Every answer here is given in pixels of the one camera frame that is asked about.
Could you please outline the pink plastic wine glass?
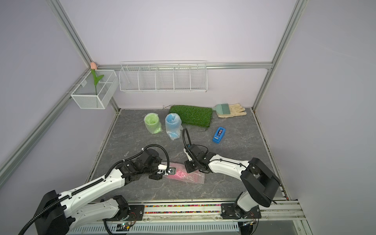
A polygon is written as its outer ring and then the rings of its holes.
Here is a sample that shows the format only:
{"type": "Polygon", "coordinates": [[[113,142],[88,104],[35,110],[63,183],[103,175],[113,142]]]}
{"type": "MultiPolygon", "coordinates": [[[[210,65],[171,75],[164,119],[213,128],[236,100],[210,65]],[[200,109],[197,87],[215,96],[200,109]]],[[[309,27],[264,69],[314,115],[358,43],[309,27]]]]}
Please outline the pink plastic wine glass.
{"type": "Polygon", "coordinates": [[[194,179],[190,174],[188,174],[184,169],[178,169],[176,168],[176,173],[175,175],[168,175],[168,179],[171,180],[177,180],[181,182],[193,182],[194,179]]]}

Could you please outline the bubble wrap sheet stack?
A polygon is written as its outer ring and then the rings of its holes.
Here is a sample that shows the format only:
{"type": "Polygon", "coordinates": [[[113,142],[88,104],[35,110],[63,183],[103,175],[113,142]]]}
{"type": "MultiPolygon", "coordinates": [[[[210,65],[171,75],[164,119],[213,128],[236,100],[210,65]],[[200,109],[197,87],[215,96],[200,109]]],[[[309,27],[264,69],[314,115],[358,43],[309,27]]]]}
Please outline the bubble wrap sheet stack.
{"type": "Polygon", "coordinates": [[[187,173],[185,165],[179,163],[170,163],[170,167],[175,168],[174,175],[167,175],[167,179],[177,180],[185,183],[204,184],[205,174],[199,171],[187,173]]]}

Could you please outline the blue tape dispenser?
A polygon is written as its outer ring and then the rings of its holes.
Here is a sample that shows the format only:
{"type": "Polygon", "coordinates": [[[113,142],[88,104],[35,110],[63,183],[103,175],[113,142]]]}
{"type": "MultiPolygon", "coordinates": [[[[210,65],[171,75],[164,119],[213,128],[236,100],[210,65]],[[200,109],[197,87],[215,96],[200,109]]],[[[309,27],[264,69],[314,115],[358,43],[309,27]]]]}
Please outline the blue tape dispenser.
{"type": "Polygon", "coordinates": [[[219,144],[219,143],[222,141],[222,139],[223,139],[225,133],[226,133],[226,129],[225,129],[225,128],[223,128],[223,127],[218,127],[217,131],[215,132],[215,134],[214,134],[214,136],[213,136],[212,141],[213,141],[214,143],[216,143],[216,144],[219,144]]]}

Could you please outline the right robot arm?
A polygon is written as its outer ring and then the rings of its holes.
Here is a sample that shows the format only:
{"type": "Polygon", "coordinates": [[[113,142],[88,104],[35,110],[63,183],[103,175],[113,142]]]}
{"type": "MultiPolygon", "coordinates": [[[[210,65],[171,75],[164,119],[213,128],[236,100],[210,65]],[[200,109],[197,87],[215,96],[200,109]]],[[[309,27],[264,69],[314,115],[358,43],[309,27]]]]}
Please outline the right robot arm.
{"type": "Polygon", "coordinates": [[[202,151],[199,145],[191,142],[187,128],[183,128],[184,152],[188,158],[184,162],[186,172],[220,173],[240,180],[246,191],[234,203],[221,204],[223,219],[260,218],[259,207],[269,208],[280,188],[281,180],[260,159],[240,161],[225,158],[219,154],[202,151]]]}

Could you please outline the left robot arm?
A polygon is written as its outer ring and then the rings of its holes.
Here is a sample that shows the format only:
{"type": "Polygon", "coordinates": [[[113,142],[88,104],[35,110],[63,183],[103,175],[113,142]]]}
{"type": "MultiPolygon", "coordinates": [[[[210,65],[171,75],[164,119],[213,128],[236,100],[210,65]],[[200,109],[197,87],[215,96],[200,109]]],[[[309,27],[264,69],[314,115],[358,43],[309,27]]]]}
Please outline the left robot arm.
{"type": "Polygon", "coordinates": [[[170,160],[167,151],[160,145],[148,145],[139,153],[115,162],[101,177],[75,189],[46,193],[33,218],[19,232],[21,235],[35,225],[39,235],[65,235],[83,225],[102,220],[137,221],[137,215],[130,209],[121,195],[93,203],[113,190],[122,188],[147,174],[150,179],[160,180],[168,174],[170,160]]]}

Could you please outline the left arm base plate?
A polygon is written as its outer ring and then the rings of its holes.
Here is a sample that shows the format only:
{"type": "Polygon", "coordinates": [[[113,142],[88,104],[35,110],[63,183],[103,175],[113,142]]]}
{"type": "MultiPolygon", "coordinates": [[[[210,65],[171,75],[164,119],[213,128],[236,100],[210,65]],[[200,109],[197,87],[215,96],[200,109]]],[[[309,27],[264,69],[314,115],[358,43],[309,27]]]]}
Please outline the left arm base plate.
{"type": "Polygon", "coordinates": [[[114,217],[107,221],[141,221],[144,216],[145,206],[141,204],[121,206],[114,217]]]}

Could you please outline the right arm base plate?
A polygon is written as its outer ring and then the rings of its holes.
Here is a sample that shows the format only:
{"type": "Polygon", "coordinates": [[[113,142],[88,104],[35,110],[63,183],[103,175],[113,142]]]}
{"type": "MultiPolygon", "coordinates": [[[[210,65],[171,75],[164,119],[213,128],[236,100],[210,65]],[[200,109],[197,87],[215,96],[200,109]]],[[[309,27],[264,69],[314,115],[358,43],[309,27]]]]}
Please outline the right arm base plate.
{"type": "Polygon", "coordinates": [[[223,219],[259,219],[261,218],[259,206],[253,207],[250,211],[245,211],[241,209],[235,203],[222,203],[220,212],[221,212],[220,216],[223,219]]]}

